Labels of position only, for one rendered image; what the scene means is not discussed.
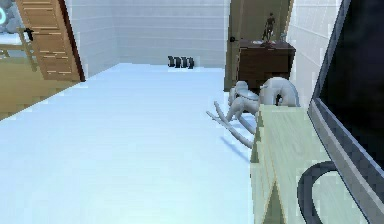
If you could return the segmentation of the grey rocking horse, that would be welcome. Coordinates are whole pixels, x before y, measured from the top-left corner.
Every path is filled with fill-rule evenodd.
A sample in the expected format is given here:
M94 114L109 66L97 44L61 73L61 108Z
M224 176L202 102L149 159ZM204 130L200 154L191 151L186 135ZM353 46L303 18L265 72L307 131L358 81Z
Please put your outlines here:
M207 111L207 115L235 137L244 146L251 149L253 143L241 135L230 123L235 118L251 134L256 133L256 128L250 125L243 117L244 112L256 115L261 105L277 105L299 107L299 95L296 87L286 78L272 77L260 86L259 93L249 89L245 81L238 81L229 91L229 110L227 114L221 110L217 101L214 102L217 116Z

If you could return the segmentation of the brown wooden room door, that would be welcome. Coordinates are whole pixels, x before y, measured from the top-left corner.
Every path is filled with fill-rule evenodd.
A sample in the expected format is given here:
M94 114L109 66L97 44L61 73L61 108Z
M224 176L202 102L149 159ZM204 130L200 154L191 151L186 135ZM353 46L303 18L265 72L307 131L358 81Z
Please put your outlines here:
M84 82L79 52L64 0L16 0L46 80Z

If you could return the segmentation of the olive brown room door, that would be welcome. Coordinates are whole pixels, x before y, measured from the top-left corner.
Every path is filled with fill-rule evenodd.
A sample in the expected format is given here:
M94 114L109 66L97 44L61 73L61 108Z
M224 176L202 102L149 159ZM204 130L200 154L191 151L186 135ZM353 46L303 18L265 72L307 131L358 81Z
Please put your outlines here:
M231 0L228 22L228 40L225 62L224 91L228 92L237 82L237 66L239 45L241 39L241 25L244 9L244 0ZM238 42L230 42L229 38L235 37Z

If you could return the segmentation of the black television set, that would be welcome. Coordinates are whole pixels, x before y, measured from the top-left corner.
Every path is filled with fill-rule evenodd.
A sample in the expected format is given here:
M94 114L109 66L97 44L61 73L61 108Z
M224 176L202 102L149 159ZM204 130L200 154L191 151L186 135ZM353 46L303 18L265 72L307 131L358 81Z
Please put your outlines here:
M306 224L323 224L313 185L336 172L368 224L384 224L384 0L342 0L308 108L329 159L300 177Z

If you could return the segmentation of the pale green wooden cabinet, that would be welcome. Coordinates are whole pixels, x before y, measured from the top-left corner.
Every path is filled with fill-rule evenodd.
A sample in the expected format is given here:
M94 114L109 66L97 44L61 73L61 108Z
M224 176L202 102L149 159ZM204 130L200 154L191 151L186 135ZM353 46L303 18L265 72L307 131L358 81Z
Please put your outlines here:
M261 106L250 164L253 224L306 224L298 205L299 179L328 159L305 109ZM335 171L315 182L313 199L323 224L368 224Z

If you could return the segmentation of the dark brown wooden dresser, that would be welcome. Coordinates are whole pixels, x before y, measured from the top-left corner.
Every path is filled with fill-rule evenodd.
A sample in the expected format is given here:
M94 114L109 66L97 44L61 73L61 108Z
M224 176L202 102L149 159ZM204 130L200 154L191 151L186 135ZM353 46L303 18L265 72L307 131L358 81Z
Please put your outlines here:
M251 91L258 94L269 78L288 79L296 49L286 42L276 42L268 47L250 40L241 40L237 80L245 81Z

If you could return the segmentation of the dark red figurine statue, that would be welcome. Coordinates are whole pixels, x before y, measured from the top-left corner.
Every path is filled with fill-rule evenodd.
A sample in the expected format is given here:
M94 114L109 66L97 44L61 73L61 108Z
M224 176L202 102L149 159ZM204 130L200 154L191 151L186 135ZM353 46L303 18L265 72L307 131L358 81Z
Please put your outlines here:
M274 14L270 13L269 17L266 20L263 35L262 35L262 41L264 44L267 44L270 42L275 22L276 20L275 20Z

